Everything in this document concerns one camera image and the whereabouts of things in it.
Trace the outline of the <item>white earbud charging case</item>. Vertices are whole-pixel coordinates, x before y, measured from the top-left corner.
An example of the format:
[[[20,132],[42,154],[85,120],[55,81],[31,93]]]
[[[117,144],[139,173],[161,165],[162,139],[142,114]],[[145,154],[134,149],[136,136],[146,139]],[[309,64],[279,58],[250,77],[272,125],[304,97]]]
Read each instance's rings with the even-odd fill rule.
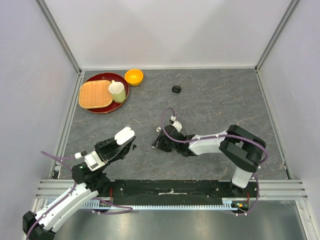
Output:
[[[122,145],[135,136],[135,131],[130,126],[124,127],[115,134],[114,140],[118,145]]]

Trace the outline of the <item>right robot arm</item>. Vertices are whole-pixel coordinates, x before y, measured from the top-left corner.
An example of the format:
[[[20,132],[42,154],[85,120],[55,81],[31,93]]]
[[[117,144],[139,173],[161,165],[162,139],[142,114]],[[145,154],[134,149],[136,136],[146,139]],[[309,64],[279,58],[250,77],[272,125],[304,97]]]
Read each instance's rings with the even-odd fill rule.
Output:
[[[229,191],[235,197],[247,191],[253,173],[268,157],[266,143],[238,125],[209,135],[183,135],[180,129],[174,124],[165,126],[151,146],[167,153],[175,150],[184,157],[224,154],[236,166],[229,184]]]

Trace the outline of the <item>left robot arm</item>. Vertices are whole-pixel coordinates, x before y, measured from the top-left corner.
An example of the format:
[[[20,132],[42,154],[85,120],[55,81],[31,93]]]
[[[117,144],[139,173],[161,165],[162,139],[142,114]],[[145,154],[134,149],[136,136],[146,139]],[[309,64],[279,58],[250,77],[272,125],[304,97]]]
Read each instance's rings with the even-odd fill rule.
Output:
[[[87,201],[104,197],[112,188],[111,180],[103,172],[111,163],[122,160],[129,153],[136,136],[115,137],[74,155],[84,161],[71,169],[73,185],[51,204],[38,212],[28,211],[22,217],[22,230],[27,240],[52,240],[61,225]]]

